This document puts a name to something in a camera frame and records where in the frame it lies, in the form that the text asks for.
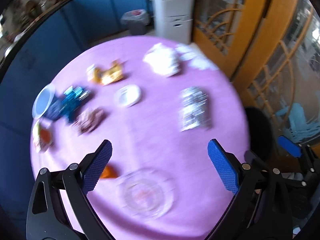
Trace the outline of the clear glass ashtray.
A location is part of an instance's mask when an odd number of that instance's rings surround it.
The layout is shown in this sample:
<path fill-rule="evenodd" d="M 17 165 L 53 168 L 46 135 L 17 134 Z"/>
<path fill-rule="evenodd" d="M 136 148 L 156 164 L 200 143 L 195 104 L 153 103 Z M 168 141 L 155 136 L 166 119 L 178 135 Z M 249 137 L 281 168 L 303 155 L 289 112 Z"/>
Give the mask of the clear glass ashtray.
<path fill-rule="evenodd" d="M 141 168 L 119 178 L 117 194 L 122 210 L 133 218 L 162 217 L 174 206 L 176 181 L 163 170 Z"/>

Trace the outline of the silver foil wrapper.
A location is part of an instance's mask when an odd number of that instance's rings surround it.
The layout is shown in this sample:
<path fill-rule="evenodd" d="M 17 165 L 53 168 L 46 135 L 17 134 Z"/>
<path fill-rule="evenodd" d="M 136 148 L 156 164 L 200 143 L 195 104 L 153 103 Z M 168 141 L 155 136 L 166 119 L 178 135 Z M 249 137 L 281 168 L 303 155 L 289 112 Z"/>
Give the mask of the silver foil wrapper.
<path fill-rule="evenodd" d="M 209 96 L 200 87 L 188 87 L 181 91 L 181 132 L 212 126 L 209 111 Z"/>

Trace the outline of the blue kitchen cabinets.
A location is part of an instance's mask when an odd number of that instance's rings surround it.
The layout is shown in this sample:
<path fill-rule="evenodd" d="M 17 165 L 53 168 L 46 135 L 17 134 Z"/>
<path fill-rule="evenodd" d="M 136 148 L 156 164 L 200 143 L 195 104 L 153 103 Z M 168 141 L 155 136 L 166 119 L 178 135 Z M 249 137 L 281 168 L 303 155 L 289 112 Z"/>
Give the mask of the blue kitchen cabinets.
<path fill-rule="evenodd" d="M 1 63 L 1 224 L 25 233 L 34 178 L 31 109 L 38 92 L 93 42 L 122 30 L 126 11 L 145 0 L 69 0 L 40 20 Z"/>

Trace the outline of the grey bin with bag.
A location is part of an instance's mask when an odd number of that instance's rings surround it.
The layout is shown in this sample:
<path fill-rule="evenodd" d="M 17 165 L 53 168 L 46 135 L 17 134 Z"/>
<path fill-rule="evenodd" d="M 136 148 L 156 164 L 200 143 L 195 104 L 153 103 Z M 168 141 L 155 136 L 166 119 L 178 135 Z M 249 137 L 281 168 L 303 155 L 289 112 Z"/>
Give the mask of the grey bin with bag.
<path fill-rule="evenodd" d="M 137 9 L 125 12 L 120 22 L 127 26 L 132 36 L 139 36 L 146 34 L 146 26 L 150 23 L 150 18 L 146 10 Z"/>

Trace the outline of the red white wrapper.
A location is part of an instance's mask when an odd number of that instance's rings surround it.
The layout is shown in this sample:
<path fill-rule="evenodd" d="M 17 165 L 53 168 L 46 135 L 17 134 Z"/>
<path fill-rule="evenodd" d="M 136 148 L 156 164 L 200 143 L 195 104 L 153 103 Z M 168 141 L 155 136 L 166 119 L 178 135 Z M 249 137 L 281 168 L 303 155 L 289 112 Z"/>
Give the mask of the red white wrapper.
<path fill-rule="evenodd" d="M 33 146 L 37 153 L 46 152 L 53 146 L 53 126 L 52 122 L 45 118 L 35 121 L 32 129 Z"/>

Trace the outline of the orange wooden glass door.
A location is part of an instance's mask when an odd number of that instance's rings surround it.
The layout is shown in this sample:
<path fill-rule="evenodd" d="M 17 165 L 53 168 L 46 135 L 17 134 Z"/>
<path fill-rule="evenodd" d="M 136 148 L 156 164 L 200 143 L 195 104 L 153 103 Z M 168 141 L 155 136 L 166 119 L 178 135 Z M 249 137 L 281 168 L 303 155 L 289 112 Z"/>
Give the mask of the orange wooden glass door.
<path fill-rule="evenodd" d="M 229 78 L 274 137 L 283 100 L 311 117 L 319 101 L 319 10 L 311 0 L 195 0 L 193 42 Z"/>

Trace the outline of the white tissue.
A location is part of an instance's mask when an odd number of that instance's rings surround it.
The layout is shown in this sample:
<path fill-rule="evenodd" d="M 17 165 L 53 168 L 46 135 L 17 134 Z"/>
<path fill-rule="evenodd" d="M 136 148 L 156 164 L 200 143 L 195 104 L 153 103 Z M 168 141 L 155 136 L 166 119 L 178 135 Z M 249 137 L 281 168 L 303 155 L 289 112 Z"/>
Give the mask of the white tissue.
<path fill-rule="evenodd" d="M 144 55 L 143 62 L 160 76 L 171 77 L 181 72 L 180 60 L 174 48 L 163 43 L 153 45 Z"/>

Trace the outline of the orange wrapper scrap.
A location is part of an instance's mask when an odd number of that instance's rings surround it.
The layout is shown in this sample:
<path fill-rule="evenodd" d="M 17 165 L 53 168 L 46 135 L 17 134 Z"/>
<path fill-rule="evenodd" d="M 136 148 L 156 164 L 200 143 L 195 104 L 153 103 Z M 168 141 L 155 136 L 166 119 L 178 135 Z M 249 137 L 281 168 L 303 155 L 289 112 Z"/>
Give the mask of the orange wrapper scrap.
<path fill-rule="evenodd" d="M 100 179 L 116 179 L 119 176 L 120 172 L 116 165 L 107 164 L 100 175 Z"/>

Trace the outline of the gold snack wrapper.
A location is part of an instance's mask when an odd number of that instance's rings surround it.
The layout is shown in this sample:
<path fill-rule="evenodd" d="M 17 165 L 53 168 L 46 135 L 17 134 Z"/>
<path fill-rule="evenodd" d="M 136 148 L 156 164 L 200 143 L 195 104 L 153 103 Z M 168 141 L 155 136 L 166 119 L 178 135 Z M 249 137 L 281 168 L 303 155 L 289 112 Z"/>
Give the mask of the gold snack wrapper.
<path fill-rule="evenodd" d="M 86 69 L 88 81 L 106 86 L 118 82 L 124 78 L 123 65 L 119 61 L 113 61 L 111 67 L 103 70 L 95 64 Z"/>

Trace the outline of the purple tablecloth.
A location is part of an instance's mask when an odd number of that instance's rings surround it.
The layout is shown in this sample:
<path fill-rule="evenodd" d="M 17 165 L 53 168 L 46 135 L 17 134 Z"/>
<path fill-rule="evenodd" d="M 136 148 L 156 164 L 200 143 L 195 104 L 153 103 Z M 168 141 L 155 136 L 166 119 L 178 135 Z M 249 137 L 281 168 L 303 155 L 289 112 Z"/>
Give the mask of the purple tablecloth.
<path fill-rule="evenodd" d="M 91 133 L 78 135 L 65 119 L 53 123 L 53 146 L 44 153 L 30 150 L 33 172 L 43 167 L 59 171 L 94 152 L 103 140 L 112 143 L 110 164 L 120 176 L 102 179 L 88 194 L 96 213 L 116 239 L 204 239 L 232 199 L 207 153 L 211 139 L 244 161 L 249 148 L 245 111 L 237 92 L 215 65 L 200 70 L 182 63 L 182 72 L 172 77 L 155 74 L 143 62 L 145 53 L 161 39 L 130 36 L 97 45 L 77 56 L 52 79 L 57 94 L 68 87 L 84 86 L 93 92 L 86 108 L 102 108 L 103 122 Z M 113 61 L 123 65 L 124 78 L 102 86 L 88 81 L 86 69 L 95 64 L 103 70 Z M 114 100 L 117 90 L 138 85 L 140 101 L 122 108 Z M 180 93 L 197 86 L 209 96 L 210 129 L 181 132 Z M 157 219 L 136 219 L 119 202 L 119 178 L 141 168 L 163 170 L 176 181 L 177 198 L 172 209 Z"/>

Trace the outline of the light blue plastic chair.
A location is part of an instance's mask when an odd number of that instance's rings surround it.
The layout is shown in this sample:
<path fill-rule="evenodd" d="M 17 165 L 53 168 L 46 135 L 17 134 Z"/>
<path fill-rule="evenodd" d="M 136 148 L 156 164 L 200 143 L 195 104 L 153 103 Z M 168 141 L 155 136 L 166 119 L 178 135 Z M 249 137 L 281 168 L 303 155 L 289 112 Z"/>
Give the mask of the light blue plastic chair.
<path fill-rule="evenodd" d="M 306 116 L 306 111 L 300 103 L 294 102 L 287 120 L 289 106 L 282 100 L 281 108 L 276 111 L 275 116 L 280 123 L 279 133 L 294 143 L 305 143 L 319 137 L 319 101 L 313 106 L 315 113 L 311 117 Z"/>

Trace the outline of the blue foil wrapper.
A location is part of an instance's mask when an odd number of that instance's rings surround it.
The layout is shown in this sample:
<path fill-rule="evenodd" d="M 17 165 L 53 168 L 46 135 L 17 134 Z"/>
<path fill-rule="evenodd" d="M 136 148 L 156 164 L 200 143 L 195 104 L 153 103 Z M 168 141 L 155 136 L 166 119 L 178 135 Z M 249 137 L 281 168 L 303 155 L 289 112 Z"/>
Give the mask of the blue foil wrapper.
<path fill-rule="evenodd" d="M 75 122 L 76 111 L 90 96 L 91 91 L 81 86 L 69 87 L 61 97 L 53 96 L 43 116 L 49 120 L 56 121 L 61 117 L 67 119 L 71 124 Z"/>

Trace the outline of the white small dish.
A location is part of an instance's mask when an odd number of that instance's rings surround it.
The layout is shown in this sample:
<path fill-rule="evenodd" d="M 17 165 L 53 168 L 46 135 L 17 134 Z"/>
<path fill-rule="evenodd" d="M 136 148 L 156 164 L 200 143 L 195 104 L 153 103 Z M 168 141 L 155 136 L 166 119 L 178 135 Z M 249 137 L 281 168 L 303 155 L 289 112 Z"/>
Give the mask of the white small dish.
<path fill-rule="evenodd" d="M 127 85 L 116 91 L 115 103 L 122 108 L 128 108 L 140 101 L 142 91 L 138 85 Z"/>

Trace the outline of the brown candy wrapper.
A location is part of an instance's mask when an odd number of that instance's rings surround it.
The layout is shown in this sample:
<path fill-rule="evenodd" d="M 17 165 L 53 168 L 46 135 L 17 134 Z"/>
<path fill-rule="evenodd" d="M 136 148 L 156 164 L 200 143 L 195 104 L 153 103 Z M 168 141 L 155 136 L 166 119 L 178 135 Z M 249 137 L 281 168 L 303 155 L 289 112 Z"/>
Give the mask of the brown candy wrapper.
<path fill-rule="evenodd" d="M 102 108 L 87 108 L 83 110 L 72 123 L 72 128 L 78 135 L 93 132 L 105 118 L 105 112 Z"/>

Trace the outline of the white refrigerator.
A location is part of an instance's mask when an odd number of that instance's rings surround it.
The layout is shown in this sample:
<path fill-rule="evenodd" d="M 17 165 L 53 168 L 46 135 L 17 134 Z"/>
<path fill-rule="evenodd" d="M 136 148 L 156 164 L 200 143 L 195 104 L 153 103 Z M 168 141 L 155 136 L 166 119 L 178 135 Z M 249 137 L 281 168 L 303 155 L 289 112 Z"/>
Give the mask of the white refrigerator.
<path fill-rule="evenodd" d="M 194 3 L 195 0 L 152 0 L 156 36 L 189 44 Z"/>

